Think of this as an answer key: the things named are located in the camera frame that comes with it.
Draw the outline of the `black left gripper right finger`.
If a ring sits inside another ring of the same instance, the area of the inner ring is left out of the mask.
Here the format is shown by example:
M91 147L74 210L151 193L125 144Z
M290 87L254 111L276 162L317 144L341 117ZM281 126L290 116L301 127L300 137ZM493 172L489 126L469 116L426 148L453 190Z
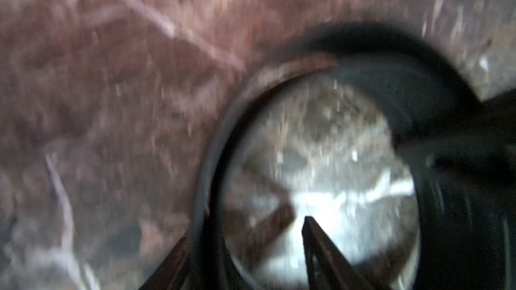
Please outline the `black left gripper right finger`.
M372 289L353 270L333 241L312 216L304 218L302 240L310 289Z

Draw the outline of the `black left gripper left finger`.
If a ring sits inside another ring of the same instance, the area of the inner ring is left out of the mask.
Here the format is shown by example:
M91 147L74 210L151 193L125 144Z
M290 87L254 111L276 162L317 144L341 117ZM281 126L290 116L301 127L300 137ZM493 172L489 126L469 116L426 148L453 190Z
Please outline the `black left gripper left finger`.
M144 282L140 290L181 289L188 276L189 242L186 232L175 244L157 270Z

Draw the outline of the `black belt with metal buckle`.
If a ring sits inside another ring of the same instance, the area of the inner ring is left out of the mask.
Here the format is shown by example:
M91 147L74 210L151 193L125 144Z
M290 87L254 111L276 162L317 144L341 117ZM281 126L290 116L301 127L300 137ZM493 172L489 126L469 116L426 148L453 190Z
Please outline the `black belt with metal buckle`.
M257 97L244 84L202 161L189 266L194 289L252 289L224 242L224 186L237 150L273 98L329 75L368 92L388 118L395 152L415 181L421 252L413 289L515 289L515 89L481 102L422 39L377 22L326 24L290 39L267 67L322 52L337 65Z

